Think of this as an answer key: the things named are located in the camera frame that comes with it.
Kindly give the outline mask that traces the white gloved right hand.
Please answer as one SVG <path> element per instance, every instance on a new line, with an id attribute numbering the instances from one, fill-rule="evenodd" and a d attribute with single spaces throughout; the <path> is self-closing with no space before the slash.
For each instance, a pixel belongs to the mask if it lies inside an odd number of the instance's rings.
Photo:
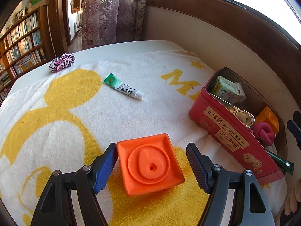
<path id="1" fill-rule="evenodd" d="M 297 184 L 285 201 L 284 212 L 288 216 L 297 211 L 298 203 L 300 202 L 300 184 Z"/>

